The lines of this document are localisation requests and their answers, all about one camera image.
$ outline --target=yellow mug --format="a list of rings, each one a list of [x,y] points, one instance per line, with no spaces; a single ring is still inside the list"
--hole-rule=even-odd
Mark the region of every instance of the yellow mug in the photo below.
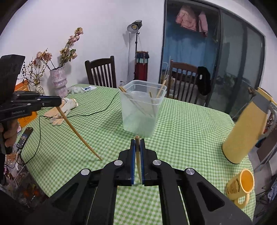
[[[254,176],[248,169],[243,169],[239,174],[228,181],[226,185],[226,194],[230,200],[240,209],[244,208],[249,202],[249,194],[254,188]],[[245,196],[242,204],[238,202],[240,197]]]

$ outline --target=black jacket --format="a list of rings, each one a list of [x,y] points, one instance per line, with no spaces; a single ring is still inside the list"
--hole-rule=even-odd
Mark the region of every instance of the black jacket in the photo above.
[[[201,95],[207,95],[211,92],[211,75],[206,67],[197,68],[197,87]]]

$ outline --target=dried rose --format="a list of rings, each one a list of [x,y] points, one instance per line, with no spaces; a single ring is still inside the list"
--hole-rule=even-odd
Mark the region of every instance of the dried rose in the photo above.
[[[50,52],[44,52],[43,55],[42,55],[42,58],[48,62],[50,61],[50,59],[52,58],[52,54]]]
[[[61,54],[61,55],[65,55],[66,51],[67,51],[67,55],[69,55],[69,54],[70,54],[70,52],[68,51],[68,48],[67,48],[67,47],[66,47],[66,48],[61,49],[61,50],[60,50],[60,54]]]
[[[76,41],[78,41],[78,40],[77,40],[77,38],[75,38],[73,35],[70,36],[70,38],[68,39],[68,42],[69,42],[69,43],[74,43],[74,42],[76,42]]]
[[[33,64],[34,64],[35,66],[37,66],[38,63],[39,63],[39,61],[40,61],[40,59],[36,58],[36,59],[33,60]]]
[[[42,59],[42,52],[37,53],[37,59]]]
[[[74,33],[77,34],[77,35],[83,34],[83,28],[78,27],[78,28],[75,30]]]
[[[71,59],[75,59],[78,55],[74,52],[71,56]]]

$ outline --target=pink ceramic vase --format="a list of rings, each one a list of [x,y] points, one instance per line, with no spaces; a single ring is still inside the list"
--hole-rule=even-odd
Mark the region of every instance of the pink ceramic vase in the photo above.
[[[61,67],[58,69],[50,70],[50,77],[52,80],[53,87],[55,89],[56,95],[64,98],[68,95],[66,84],[66,76],[65,76],[65,68]]]

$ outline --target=yellow thermos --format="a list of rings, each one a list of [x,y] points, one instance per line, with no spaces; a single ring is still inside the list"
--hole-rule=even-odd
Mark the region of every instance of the yellow thermos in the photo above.
[[[255,94],[222,145],[225,157],[234,164],[240,163],[257,141],[267,137],[277,121],[277,108],[272,97],[261,88]],[[268,110],[273,113],[274,121],[264,134]]]

